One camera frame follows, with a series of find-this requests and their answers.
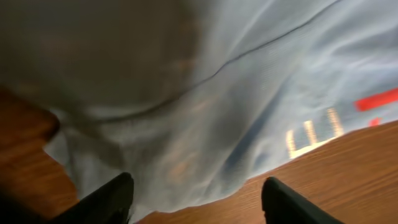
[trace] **brown wood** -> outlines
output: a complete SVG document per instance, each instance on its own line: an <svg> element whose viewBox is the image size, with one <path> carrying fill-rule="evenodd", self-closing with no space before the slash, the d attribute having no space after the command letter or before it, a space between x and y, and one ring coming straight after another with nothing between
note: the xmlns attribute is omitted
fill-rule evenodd
<svg viewBox="0 0 398 224"><path fill-rule="evenodd" d="M42 150L57 128L53 115L0 89L0 188L45 218L77 203L62 167ZM248 180L229 198L140 223L264 223L260 193L270 175L345 223L397 223L397 133L398 122L348 134Z"/></svg>

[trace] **cloth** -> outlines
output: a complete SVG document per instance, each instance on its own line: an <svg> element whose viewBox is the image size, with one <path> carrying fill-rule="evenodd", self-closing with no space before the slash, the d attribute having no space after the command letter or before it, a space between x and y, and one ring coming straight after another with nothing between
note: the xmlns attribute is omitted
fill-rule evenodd
<svg viewBox="0 0 398 224"><path fill-rule="evenodd" d="M1 84L58 116L45 150L79 197L132 174L134 222L395 120L397 15L394 0L3 0Z"/></svg>

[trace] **black object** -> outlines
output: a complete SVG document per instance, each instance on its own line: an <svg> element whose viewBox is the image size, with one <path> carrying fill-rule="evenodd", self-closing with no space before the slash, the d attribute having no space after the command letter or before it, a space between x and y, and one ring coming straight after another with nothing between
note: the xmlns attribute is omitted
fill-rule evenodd
<svg viewBox="0 0 398 224"><path fill-rule="evenodd" d="M125 224L133 192L133 179L130 174L122 173L48 222L9 197L0 195L0 219L1 223Z"/></svg>
<svg viewBox="0 0 398 224"><path fill-rule="evenodd" d="M262 210L267 224L340 224L275 177L262 187Z"/></svg>

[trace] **wooden table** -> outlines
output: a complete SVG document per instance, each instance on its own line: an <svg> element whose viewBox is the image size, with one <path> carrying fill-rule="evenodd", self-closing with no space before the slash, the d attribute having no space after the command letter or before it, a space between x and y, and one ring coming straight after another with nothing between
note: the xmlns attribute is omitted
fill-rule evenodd
<svg viewBox="0 0 398 224"><path fill-rule="evenodd" d="M45 218L77 202L63 169L41 150L57 127L50 113L0 90L0 187ZM260 194L270 175L345 223L397 223L398 122L347 134L224 200L140 223L264 223Z"/></svg>

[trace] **red mark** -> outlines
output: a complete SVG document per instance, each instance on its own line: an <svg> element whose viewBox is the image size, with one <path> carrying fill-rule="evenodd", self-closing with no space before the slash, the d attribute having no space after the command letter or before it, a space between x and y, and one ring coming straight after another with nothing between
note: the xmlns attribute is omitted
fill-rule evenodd
<svg viewBox="0 0 398 224"><path fill-rule="evenodd" d="M373 127L373 126L377 126L380 124L381 118L376 118L371 120L371 122L369 122L369 127Z"/></svg>
<svg viewBox="0 0 398 224"><path fill-rule="evenodd" d="M393 90L389 90L384 93L376 94L364 98L362 100L358 100L355 102L355 105L358 110L367 111L386 105L388 103L392 103L397 100L398 100L398 88L395 88Z"/></svg>

